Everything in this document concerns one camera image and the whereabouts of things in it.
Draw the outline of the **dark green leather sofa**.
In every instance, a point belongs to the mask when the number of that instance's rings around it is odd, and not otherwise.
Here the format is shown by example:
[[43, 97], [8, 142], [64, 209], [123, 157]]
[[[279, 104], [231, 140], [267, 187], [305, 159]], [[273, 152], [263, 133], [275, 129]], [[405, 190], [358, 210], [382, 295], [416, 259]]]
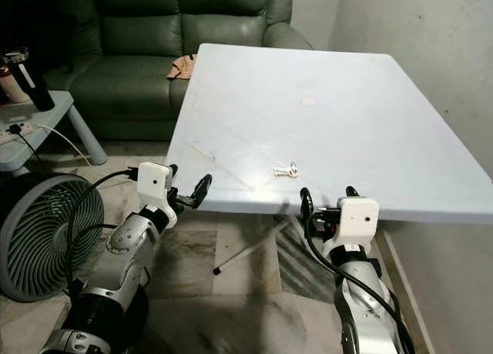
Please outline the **dark green leather sofa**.
[[188, 81], [175, 62], [204, 43], [307, 49], [293, 0], [0, 0], [3, 52], [67, 91], [99, 139], [166, 142]]

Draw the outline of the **black insulated tumbler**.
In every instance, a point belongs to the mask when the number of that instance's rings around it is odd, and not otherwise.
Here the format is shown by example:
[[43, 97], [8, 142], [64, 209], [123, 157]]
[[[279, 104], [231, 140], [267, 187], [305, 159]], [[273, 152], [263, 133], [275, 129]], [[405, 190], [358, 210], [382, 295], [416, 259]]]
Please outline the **black insulated tumbler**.
[[26, 47], [4, 52], [2, 63], [10, 69], [15, 82], [17, 82], [22, 92], [27, 93], [28, 97], [31, 98], [32, 104], [40, 112], [46, 112], [55, 107], [42, 73], [29, 58], [29, 50]]

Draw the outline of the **grey round floor fan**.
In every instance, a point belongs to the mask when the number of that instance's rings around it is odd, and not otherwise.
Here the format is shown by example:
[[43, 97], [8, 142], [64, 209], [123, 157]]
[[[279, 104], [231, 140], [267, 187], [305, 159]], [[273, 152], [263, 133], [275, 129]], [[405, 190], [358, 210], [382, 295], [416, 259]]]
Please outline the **grey round floor fan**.
[[78, 277], [101, 237], [103, 202], [98, 192], [73, 206], [89, 188], [88, 179], [66, 172], [28, 172], [0, 181], [2, 295], [36, 302], [62, 293], [65, 262]]

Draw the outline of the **beige cup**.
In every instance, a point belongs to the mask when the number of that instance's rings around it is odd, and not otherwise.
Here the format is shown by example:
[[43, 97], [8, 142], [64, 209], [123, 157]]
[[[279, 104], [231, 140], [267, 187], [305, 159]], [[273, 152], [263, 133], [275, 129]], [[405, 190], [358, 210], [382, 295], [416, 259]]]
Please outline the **beige cup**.
[[1, 65], [0, 87], [10, 103], [28, 103], [31, 97], [18, 84], [15, 76], [6, 65]]

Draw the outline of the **brown crumpled cloth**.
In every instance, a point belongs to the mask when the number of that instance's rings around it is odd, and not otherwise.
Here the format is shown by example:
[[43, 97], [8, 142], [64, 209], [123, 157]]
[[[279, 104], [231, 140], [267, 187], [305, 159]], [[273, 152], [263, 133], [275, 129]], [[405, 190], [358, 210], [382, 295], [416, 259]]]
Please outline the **brown crumpled cloth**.
[[183, 55], [173, 59], [172, 68], [168, 72], [168, 79], [190, 80], [193, 76], [193, 70], [196, 62], [197, 54]]

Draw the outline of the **small grey side table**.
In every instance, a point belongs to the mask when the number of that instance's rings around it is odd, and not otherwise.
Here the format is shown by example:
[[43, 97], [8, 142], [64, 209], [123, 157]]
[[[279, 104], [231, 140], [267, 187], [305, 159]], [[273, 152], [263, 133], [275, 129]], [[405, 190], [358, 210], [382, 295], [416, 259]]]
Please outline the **small grey side table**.
[[10, 123], [31, 122], [35, 126], [35, 131], [27, 137], [21, 136], [14, 142], [0, 142], [1, 171], [14, 172], [16, 175], [27, 172], [24, 167], [25, 162], [45, 142], [46, 137], [53, 132], [65, 142], [70, 143], [79, 155], [83, 154], [77, 144], [64, 135], [62, 129], [56, 128], [57, 123], [62, 121], [70, 121], [81, 146], [86, 148], [85, 160], [87, 163], [101, 165], [108, 160], [101, 143], [89, 129], [80, 112], [74, 107], [72, 95], [67, 91], [52, 91], [50, 96], [53, 98], [55, 107], [46, 112], [40, 112], [32, 103], [12, 103], [1, 107], [1, 132], [4, 126], [10, 125]]

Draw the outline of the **white plastic folding table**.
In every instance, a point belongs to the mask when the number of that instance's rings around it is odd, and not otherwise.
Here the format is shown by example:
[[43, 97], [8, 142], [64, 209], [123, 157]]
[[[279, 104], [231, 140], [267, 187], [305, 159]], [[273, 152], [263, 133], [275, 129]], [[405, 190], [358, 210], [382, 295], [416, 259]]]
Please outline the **white plastic folding table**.
[[303, 186], [334, 206], [351, 185], [379, 221], [493, 226], [493, 179], [385, 54], [205, 43], [166, 161], [213, 176], [205, 211], [299, 215]]

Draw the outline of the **white power strip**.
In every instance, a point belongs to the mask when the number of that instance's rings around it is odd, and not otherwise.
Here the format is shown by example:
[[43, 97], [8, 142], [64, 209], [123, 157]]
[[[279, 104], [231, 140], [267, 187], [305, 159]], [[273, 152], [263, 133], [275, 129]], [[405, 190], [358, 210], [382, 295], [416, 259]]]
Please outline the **white power strip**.
[[[35, 131], [35, 126], [32, 125], [31, 122], [17, 122], [17, 123], [22, 124], [22, 136], [24, 136], [24, 137], [31, 135]], [[6, 129], [10, 125], [4, 126], [4, 128], [2, 129], [2, 132], [0, 133], [0, 139], [1, 139], [2, 143], [14, 142], [15, 140], [18, 140], [21, 137], [21, 136], [17, 136], [17, 135], [10, 135], [9, 132], [6, 132]]]

